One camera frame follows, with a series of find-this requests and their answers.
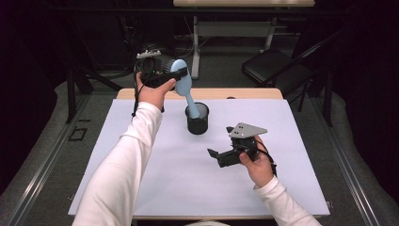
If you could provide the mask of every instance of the person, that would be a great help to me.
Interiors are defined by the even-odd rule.
[[[152,89],[143,86],[140,76],[141,73],[136,75],[137,87],[141,88],[136,115],[89,180],[72,225],[132,223],[140,181],[161,124],[165,94],[176,84],[172,78]],[[258,148],[266,151],[263,145],[259,144]],[[254,192],[271,211],[278,225],[320,225],[273,175],[266,155],[259,154],[252,162],[246,153],[241,153],[240,160],[255,183]],[[221,224],[199,222],[195,225]]]

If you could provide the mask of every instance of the hand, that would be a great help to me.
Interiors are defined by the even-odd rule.
[[[137,88],[138,90],[140,90],[140,95],[138,95],[138,101],[150,103],[158,107],[159,110],[162,110],[165,101],[165,94],[173,89],[176,84],[176,79],[171,78],[162,86],[153,89],[143,85],[141,81],[141,73],[137,73],[136,77]]]
[[[259,136],[255,136],[255,139],[262,143]],[[257,146],[258,149],[267,152],[262,144],[258,143]],[[272,167],[269,158],[265,154],[258,153],[257,158],[252,162],[246,153],[241,153],[240,160],[247,168],[250,179],[258,187],[267,185],[273,179]]]

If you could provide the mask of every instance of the white table surface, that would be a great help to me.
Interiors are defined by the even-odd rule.
[[[173,0],[175,7],[313,7],[313,0]]]
[[[210,108],[209,129],[200,136],[186,129],[184,100],[166,100],[163,121],[144,173],[134,218],[270,218],[253,193],[254,183],[242,165],[220,168],[207,148],[231,150],[227,126],[244,122],[266,128],[261,135],[277,162],[279,179],[291,195],[315,216],[329,211],[310,159],[285,100],[196,100]],[[75,215],[94,170],[124,133],[133,100],[114,100],[73,199]]]

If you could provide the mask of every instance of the gray floor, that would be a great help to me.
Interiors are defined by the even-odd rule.
[[[275,37],[272,47],[290,53],[294,44],[293,38]],[[207,40],[201,47],[199,79],[193,82],[193,87],[253,87],[254,84],[240,73],[241,64],[262,47],[263,40],[256,39]],[[168,60],[168,56],[163,57],[164,62]],[[191,56],[184,60],[191,65]],[[129,75],[114,81],[131,87],[133,77]],[[112,99],[116,97],[116,92],[103,84],[93,80],[92,85],[95,88],[93,95],[78,95],[81,100],[79,114],[68,126],[65,124],[68,113],[66,84],[56,89],[58,103],[52,118],[21,170],[0,197],[0,225],[71,225],[72,217],[67,212],[72,194],[80,183]],[[328,128],[320,119],[320,100],[306,99],[300,113],[295,109],[297,102],[292,103],[316,176],[326,201],[333,206],[331,215],[320,218],[320,222],[323,225],[397,225],[397,204],[378,185],[352,142],[344,101],[334,95],[334,127]],[[75,126],[87,129],[84,140],[68,141]],[[337,149],[341,149],[349,162],[350,172],[355,175],[358,186],[353,187],[351,177],[345,176],[348,168],[342,164]],[[35,179],[40,179],[41,183],[31,183]],[[30,186],[37,190],[29,191]],[[366,209],[372,210],[372,214],[364,213],[362,205],[370,205]]]

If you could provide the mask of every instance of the chair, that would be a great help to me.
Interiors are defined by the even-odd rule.
[[[304,60],[314,55],[314,53],[326,49],[326,47],[330,46],[340,34],[341,31],[334,33],[294,58],[283,54],[280,50],[265,50],[263,53],[244,62],[241,67],[241,72],[258,84],[258,87],[273,87],[279,89],[284,98],[303,85],[301,94],[290,101],[291,103],[298,97],[301,97],[298,108],[300,112],[302,110],[308,84],[314,76],[320,74],[327,68],[326,63],[323,64],[325,65],[323,67],[310,69],[305,66]]]

